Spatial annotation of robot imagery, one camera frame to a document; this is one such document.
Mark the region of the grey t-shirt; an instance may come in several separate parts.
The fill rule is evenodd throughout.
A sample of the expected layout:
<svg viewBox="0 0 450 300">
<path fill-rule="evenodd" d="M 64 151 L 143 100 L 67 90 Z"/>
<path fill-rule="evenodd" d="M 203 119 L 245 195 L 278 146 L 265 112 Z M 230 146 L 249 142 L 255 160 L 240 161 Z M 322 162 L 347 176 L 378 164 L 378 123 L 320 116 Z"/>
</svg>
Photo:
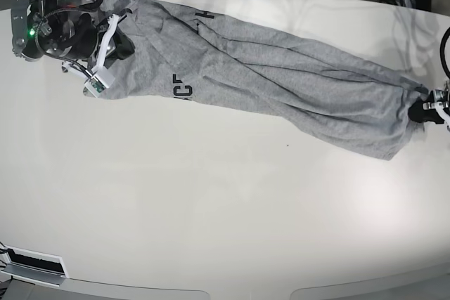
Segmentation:
<svg viewBox="0 0 450 300">
<path fill-rule="evenodd" d="M 404 74 L 323 42 L 157 0 L 103 0 L 134 53 L 110 66 L 106 100 L 161 96 L 273 115 L 317 139 L 392 159 L 418 125 L 428 90 Z"/>
</svg>

